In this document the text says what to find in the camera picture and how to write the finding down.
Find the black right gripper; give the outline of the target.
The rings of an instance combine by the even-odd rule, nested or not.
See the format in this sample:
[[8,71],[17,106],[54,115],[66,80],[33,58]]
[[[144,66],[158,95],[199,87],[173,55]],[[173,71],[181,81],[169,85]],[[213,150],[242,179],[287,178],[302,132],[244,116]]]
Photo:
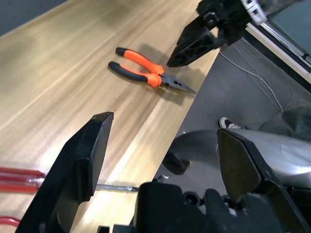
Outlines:
[[[240,0],[202,0],[197,12],[199,16],[182,31],[168,67],[187,66],[217,47],[234,44],[251,21]],[[217,37],[211,33],[215,27]]]

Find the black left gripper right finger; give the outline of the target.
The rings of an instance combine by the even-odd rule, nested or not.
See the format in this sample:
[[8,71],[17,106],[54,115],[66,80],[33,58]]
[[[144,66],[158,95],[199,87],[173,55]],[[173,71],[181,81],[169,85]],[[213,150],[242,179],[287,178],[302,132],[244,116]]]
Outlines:
[[252,130],[217,132],[220,168],[226,191],[238,201],[258,194],[288,233],[311,231],[311,145]]

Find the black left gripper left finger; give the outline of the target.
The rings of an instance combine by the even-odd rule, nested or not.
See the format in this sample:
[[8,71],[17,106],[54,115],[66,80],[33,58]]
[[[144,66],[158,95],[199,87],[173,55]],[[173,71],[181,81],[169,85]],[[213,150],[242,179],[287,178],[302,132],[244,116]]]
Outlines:
[[94,115],[65,143],[16,232],[70,232],[79,205],[95,193],[113,118]]

